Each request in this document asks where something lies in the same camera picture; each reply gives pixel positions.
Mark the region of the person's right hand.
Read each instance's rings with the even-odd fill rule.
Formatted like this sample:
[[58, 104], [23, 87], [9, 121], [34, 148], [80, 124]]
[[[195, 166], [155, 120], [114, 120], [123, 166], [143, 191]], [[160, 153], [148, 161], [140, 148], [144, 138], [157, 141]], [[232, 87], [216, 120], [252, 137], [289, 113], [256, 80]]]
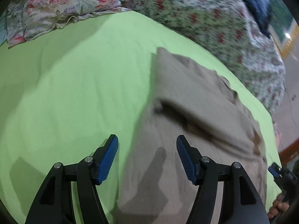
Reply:
[[271, 208], [269, 209], [267, 215], [268, 219], [273, 219], [279, 214], [279, 212], [286, 212], [289, 208], [288, 202], [283, 202], [283, 195], [280, 193], [276, 199], [273, 201]]

